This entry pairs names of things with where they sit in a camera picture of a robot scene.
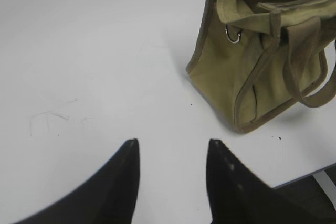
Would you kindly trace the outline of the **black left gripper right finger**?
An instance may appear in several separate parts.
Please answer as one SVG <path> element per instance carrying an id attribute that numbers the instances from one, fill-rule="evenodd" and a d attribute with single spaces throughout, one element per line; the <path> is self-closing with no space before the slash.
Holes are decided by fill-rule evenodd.
<path id="1" fill-rule="evenodd" d="M 220 140 L 208 144 L 206 186 L 213 223 L 335 223 L 271 189 Z"/>

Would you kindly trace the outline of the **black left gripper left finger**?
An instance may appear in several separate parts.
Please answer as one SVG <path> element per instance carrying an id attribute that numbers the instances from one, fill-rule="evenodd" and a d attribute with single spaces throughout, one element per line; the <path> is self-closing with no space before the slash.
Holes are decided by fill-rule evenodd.
<path id="1" fill-rule="evenodd" d="M 139 141 L 131 139 L 86 182 L 21 223 L 131 223 L 139 182 Z"/>

